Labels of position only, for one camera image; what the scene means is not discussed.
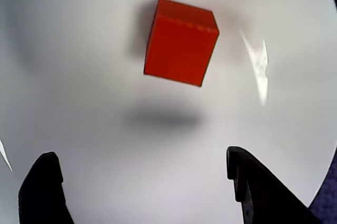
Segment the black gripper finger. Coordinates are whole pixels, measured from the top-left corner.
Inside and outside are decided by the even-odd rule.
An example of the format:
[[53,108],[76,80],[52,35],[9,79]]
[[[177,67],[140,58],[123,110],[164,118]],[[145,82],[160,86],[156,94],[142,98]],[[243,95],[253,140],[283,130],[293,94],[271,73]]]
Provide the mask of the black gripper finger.
[[73,223],[66,206],[63,176],[55,152],[41,154],[18,192],[20,223]]
[[254,155],[230,146],[227,178],[234,182],[244,223],[320,223],[319,219]]

